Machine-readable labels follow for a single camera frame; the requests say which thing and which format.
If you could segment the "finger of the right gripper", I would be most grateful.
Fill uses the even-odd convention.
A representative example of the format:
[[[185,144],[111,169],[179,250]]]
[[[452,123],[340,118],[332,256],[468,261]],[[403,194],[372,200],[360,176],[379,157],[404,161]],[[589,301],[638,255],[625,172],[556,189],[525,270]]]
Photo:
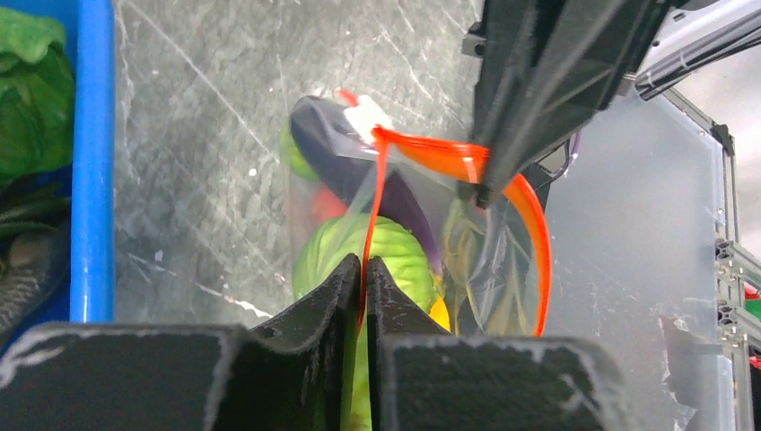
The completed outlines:
[[[476,202],[489,207],[527,166],[598,112],[636,72],[670,1],[486,1],[462,42],[481,61],[470,138],[490,156]]]

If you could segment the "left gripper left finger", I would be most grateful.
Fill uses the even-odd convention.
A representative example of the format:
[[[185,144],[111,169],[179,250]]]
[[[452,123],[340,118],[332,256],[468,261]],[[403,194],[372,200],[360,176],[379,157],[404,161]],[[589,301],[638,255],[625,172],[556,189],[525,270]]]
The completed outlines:
[[[4,430],[345,430],[360,264],[240,325],[46,323],[1,359]]]

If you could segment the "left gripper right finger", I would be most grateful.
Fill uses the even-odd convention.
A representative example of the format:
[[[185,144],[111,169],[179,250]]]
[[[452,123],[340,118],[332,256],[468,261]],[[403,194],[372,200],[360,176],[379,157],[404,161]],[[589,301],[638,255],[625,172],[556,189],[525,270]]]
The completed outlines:
[[[376,430],[633,430],[612,357],[585,339],[450,334],[368,265],[367,337]]]

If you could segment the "yellow toy mango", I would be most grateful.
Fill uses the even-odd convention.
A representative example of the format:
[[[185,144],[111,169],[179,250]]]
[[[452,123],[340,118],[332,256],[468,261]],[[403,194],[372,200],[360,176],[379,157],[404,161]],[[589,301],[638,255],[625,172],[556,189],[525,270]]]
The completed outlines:
[[[428,312],[428,316],[441,328],[451,332],[450,315],[443,297],[437,297],[431,307],[431,310]]]

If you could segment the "pale green toy cabbage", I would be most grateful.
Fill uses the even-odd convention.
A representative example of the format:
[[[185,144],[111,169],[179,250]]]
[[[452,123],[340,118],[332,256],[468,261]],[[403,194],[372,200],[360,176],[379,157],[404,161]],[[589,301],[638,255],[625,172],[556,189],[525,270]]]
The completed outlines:
[[[369,216],[333,217],[322,223],[302,246],[293,264],[296,300],[323,283],[347,255],[363,254]],[[383,259],[397,286],[425,312],[432,310],[439,294],[432,267],[419,241],[410,231],[387,217],[377,218],[370,256]],[[372,409],[366,328],[357,339],[352,389],[350,430],[371,430]]]

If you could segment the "red toy peach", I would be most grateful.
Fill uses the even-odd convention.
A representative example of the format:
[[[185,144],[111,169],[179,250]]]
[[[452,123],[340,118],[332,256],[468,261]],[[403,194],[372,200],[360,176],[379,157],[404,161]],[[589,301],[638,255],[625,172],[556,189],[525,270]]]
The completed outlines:
[[[311,199],[311,220],[315,225],[343,216],[346,211],[347,205],[327,186],[322,185],[314,192]]]

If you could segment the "clear zip top bag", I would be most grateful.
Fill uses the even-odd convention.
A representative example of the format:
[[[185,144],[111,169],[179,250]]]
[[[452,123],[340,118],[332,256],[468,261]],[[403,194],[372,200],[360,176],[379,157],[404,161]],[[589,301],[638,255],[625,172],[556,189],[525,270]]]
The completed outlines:
[[[466,191],[485,149],[399,133],[372,98],[339,95],[301,97],[281,134],[293,298],[353,254],[381,259],[447,331],[542,335],[552,288],[546,194],[518,175],[479,208]]]

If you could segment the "purple toy eggplant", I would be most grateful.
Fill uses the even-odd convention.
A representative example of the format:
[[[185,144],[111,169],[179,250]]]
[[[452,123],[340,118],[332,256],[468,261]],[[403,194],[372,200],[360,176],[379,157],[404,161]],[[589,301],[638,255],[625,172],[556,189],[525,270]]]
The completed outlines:
[[[353,200],[375,163],[340,155],[355,149],[361,139],[344,115],[346,106],[314,95],[301,97],[288,117],[291,134],[319,181],[346,205]],[[442,258],[424,210],[402,175],[390,173],[380,203],[380,215],[412,231],[429,259],[433,273],[442,275]]]

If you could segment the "green toy ball vegetable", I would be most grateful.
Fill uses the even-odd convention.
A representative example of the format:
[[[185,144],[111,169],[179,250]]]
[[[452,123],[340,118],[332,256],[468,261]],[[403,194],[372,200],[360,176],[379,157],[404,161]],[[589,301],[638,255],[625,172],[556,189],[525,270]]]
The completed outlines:
[[[289,121],[286,121],[282,128],[279,149],[281,162],[284,163],[293,174],[312,182],[319,179],[318,175],[311,168],[296,145],[293,135],[291,134]]]

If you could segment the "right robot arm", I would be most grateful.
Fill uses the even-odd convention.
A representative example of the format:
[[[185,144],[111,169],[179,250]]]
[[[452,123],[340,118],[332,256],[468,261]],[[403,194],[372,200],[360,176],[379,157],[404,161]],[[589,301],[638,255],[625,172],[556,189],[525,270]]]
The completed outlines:
[[[760,42],[757,1],[487,1],[470,138],[490,156],[465,198],[489,207],[530,164],[634,91],[649,100]]]

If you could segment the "blue plastic bin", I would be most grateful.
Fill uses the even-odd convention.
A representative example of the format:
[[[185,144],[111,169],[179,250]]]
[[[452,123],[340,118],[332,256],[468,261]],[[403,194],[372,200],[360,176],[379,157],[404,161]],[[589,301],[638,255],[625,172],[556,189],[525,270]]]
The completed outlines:
[[[110,1],[6,1],[66,28],[76,76],[74,159],[41,178],[60,181],[73,198],[71,276],[21,329],[45,321],[108,322],[114,316],[114,141],[116,117],[114,8]]]

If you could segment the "green toy lettuce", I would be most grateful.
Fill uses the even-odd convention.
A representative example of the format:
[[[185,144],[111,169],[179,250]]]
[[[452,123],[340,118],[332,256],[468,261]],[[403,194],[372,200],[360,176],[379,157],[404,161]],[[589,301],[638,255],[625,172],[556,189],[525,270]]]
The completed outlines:
[[[1,8],[1,183],[72,161],[74,71],[66,30],[42,15]]]

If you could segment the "aluminium frame rail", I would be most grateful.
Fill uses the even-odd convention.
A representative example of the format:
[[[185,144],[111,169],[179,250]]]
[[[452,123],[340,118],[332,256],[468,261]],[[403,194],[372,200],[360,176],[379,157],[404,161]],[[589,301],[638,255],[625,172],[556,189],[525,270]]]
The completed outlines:
[[[667,90],[664,97],[698,126],[699,135],[718,145],[719,174],[714,246],[717,275],[718,334],[731,362],[734,430],[753,430],[760,417],[753,396],[760,367],[760,320],[746,307],[747,291],[760,290],[760,260],[740,244],[734,138],[728,126],[699,110],[687,97]]]

